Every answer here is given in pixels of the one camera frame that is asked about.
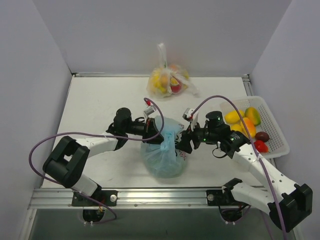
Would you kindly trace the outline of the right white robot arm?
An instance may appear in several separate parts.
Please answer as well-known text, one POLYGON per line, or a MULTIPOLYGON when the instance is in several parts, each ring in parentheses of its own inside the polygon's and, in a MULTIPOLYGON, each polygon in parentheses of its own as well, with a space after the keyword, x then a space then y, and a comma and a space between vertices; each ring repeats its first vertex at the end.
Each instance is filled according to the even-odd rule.
POLYGON ((178 150, 191 154, 201 143, 215 145, 266 188, 266 191, 259 190, 233 178, 222 186, 221 197, 226 204, 242 202, 259 209, 287 233, 312 213, 312 189, 289 179, 260 153, 255 153, 243 133, 231 130, 224 123, 220 111, 207 113, 204 127, 200 127, 198 115, 191 108, 187 108, 182 117, 189 122, 189 127, 181 133, 176 145, 178 150))

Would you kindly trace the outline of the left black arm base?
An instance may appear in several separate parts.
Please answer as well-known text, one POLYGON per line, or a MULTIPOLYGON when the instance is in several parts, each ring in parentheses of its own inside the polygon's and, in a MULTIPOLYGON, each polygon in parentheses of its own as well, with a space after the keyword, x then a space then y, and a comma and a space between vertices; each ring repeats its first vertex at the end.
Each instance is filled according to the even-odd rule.
POLYGON ((81 217, 85 223, 93 225, 105 224, 118 219, 116 212, 111 209, 117 205, 118 191, 103 190, 98 187, 91 195, 87 196, 79 191, 73 191, 71 206, 81 207, 81 217))

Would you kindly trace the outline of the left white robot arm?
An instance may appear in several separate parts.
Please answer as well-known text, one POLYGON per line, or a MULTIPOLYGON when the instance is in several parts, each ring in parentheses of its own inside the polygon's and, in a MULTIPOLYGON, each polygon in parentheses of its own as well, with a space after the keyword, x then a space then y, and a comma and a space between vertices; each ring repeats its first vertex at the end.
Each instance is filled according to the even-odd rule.
POLYGON ((45 163, 43 171, 65 188, 83 194, 83 200, 90 206, 101 201, 101 186, 84 175, 83 171, 90 157, 104 152, 117 151, 129 140, 128 135, 140 136, 144 143, 160 144, 164 138, 164 116, 159 115, 160 123, 149 115, 156 108, 149 106, 144 110, 144 121, 132 120, 131 111, 122 107, 116 111, 113 122, 102 136, 74 139, 69 135, 60 139, 45 163))

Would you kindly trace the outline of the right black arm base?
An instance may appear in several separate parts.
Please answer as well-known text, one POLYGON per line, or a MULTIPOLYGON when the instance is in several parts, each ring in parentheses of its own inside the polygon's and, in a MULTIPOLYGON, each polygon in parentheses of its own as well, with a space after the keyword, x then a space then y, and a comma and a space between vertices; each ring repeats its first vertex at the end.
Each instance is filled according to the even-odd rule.
POLYGON ((210 207, 218 207, 220 217, 226 225, 234 226, 245 217, 251 209, 251 206, 247 203, 235 200, 231 193, 231 190, 242 182, 242 180, 234 178, 219 189, 206 190, 207 205, 210 207))

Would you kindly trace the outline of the light blue plastic bag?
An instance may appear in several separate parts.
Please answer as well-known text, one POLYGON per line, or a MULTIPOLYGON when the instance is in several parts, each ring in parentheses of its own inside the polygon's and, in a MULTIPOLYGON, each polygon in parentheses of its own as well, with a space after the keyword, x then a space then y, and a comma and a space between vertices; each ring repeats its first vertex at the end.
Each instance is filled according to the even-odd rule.
POLYGON ((168 179, 180 176, 187 165, 186 153, 176 149, 175 144, 180 140, 180 133, 184 125, 180 122, 160 116, 155 117, 155 125, 160 128, 164 123, 160 135, 163 141, 160 144, 142 143, 140 155, 146 169, 158 179, 168 179))

